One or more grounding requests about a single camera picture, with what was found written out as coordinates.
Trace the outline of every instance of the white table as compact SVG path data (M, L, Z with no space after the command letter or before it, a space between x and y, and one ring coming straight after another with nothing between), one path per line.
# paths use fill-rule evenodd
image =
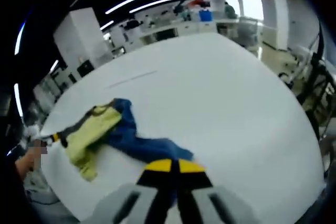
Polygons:
M219 34L157 42L105 64L59 99L42 134L113 98L132 101L140 133L194 152L213 184L243 197L261 223L294 223L322 190L318 142L300 104L254 55ZM49 185L79 220L104 195L135 183L143 166L105 146L89 183L58 143L42 158ZM173 209L166 223L178 222Z

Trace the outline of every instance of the yellow towel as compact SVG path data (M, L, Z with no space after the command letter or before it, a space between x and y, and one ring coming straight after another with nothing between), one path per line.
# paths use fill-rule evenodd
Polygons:
M65 152L84 179L91 181L97 176L96 154L90 145L101 139L120 120L121 114L112 107L97 106L80 129L67 137Z

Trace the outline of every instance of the desk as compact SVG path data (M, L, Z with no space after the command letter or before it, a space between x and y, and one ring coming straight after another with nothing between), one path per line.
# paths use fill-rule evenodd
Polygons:
M213 184L241 196L261 223L294 223L321 193L318 142L295 96L253 54L219 34L157 42L89 73L59 99L42 135L113 98L132 101L141 135L169 137L191 150ZM89 183L59 143L42 156L49 185L79 220L104 195L135 183L144 166L108 146L97 165ZM178 223L177 213L174 207L166 223Z

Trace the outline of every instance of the ceiling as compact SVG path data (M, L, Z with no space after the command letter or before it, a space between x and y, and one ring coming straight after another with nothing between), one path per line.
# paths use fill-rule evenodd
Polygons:
M6 14L10 20L3 50L5 64L1 65L1 82L12 86L20 83L20 92L31 93L32 88L45 76L56 59L61 56L53 40L53 32L73 9L93 7L100 25L110 20L123 20L128 11L151 0L138 0L106 15L105 11L124 0L5 0ZM19 54L14 56L15 41L26 21Z

